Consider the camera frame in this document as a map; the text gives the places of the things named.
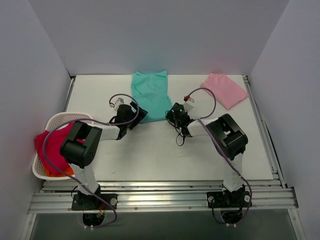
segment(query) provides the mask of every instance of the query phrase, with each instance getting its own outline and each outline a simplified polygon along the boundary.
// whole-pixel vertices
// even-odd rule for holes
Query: plastic basket
[[[63,124],[67,121],[70,120],[76,120],[76,119],[83,119],[83,118],[88,118],[92,119],[92,117],[88,114],[84,113],[79,113],[79,112],[61,112],[53,117],[50,118],[48,123],[45,126],[45,130],[51,131],[52,129],[56,128],[60,124]],[[52,177],[52,176],[47,176],[44,165],[42,161],[39,159],[38,154],[35,154],[33,164],[32,164],[32,171],[33,174],[39,178],[39,179],[44,179],[44,180],[50,180],[50,181],[58,181],[58,180],[67,180],[69,179],[68,176],[61,176],[61,177]]]

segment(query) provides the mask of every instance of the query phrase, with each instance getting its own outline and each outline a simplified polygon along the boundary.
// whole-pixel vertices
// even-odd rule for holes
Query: white wall
[[[33,139],[63,110],[69,75],[27,0],[0,2],[0,236],[17,239],[41,181]]]
[[[29,0],[72,75],[249,74],[288,0]]]
[[[320,236],[320,1],[290,0],[251,73],[308,239]]]

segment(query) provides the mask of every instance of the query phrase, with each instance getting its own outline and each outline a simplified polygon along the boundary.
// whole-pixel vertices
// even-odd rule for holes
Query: pink towel
[[[227,110],[248,97],[248,93],[225,74],[210,73],[200,87],[210,89],[216,100]]]

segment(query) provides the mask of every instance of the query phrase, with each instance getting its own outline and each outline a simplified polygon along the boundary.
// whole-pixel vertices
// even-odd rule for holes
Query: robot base
[[[249,205],[249,192],[245,190],[243,185],[237,191],[212,191],[207,192],[207,203],[209,208],[247,208]]]
[[[115,193],[101,193],[100,186],[95,191],[95,194],[105,200],[107,203],[113,206],[114,209],[117,209],[118,195]],[[73,211],[89,211],[89,210],[100,210],[102,202],[96,199],[92,195],[86,195],[77,191],[77,194],[73,196],[71,210]],[[106,205],[104,206],[105,210],[110,210]]]

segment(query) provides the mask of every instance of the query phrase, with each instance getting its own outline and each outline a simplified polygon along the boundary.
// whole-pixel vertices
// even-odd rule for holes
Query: white table
[[[207,75],[169,75],[168,95],[172,103],[183,103],[183,97],[198,88]],[[241,75],[229,77],[245,88]],[[131,95],[131,75],[78,75],[67,112],[82,112],[108,122],[115,115],[109,107],[113,94]],[[204,91],[195,92],[196,107],[191,118],[207,115],[213,98]],[[249,98],[231,110],[217,103],[211,118],[229,113],[243,129],[249,143],[243,156],[243,176],[248,180],[273,179],[259,129]],[[198,181],[223,180],[223,159],[208,136],[186,138],[176,145],[177,133],[167,121],[139,124],[119,141],[101,141],[93,161],[98,181]]]

